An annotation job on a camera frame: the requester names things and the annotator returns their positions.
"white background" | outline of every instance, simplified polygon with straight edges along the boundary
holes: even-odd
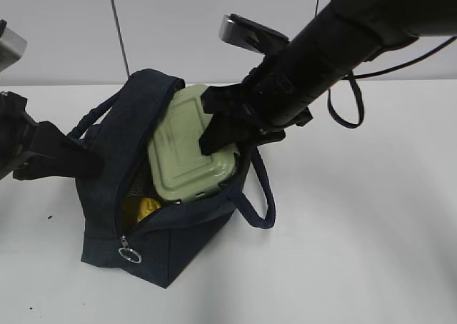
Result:
[[[456,323],[457,81],[361,87],[361,129],[340,128],[322,97],[315,120],[262,148],[276,227],[236,214],[167,290],[79,262],[72,180],[3,180],[0,323]],[[117,88],[4,89],[67,132]],[[353,118],[348,85],[333,91]],[[246,192],[261,208],[252,178]]]
[[[239,81],[261,56],[218,38],[224,14],[236,13],[293,38],[313,17],[316,0],[115,0],[132,71],[153,68],[189,83]],[[321,0],[322,9],[329,0]],[[29,47],[0,74],[0,85],[124,83],[126,76],[109,0],[1,0],[6,19]],[[443,42],[421,39],[360,72],[416,58]],[[457,44],[382,79],[454,79]]]

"yellow object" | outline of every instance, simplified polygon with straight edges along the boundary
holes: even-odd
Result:
[[[153,198],[125,198],[122,200],[121,219],[124,230],[132,228],[145,217],[160,209],[161,204]]]

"fabric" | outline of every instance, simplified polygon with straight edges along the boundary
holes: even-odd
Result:
[[[256,148],[250,148],[241,150],[235,175],[219,193],[188,203],[162,204],[131,228],[122,225],[124,199],[159,199],[147,163],[146,142],[174,93],[183,87],[181,79],[155,70],[136,72],[70,134],[78,140],[86,132],[84,146],[105,163],[98,178],[76,180],[86,218],[81,260],[102,268],[122,268],[164,288],[227,223],[235,204],[248,222],[259,228],[270,228],[276,217],[265,166]],[[103,121],[95,124],[107,111]],[[251,158],[266,194],[265,219],[242,194]],[[119,254],[125,243],[141,255],[140,263],[129,262]]]

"white wall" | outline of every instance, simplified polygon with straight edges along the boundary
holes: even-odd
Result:
[[[192,82],[234,82],[261,56],[219,41],[224,14],[238,13],[293,37],[316,0],[116,0],[131,70],[151,67]],[[322,0],[321,7],[328,0]],[[1,0],[0,17],[29,42],[23,59],[0,74],[0,85],[125,82],[109,0]],[[415,58],[444,38],[422,39],[361,71]],[[457,45],[385,79],[454,79]]]

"zipper pull ring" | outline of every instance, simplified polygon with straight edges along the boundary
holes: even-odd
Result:
[[[140,253],[130,248],[129,242],[127,242],[126,236],[121,236],[122,248],[118,249],[119,255],[125,258],[128,262],[141,263],[143,258]]]

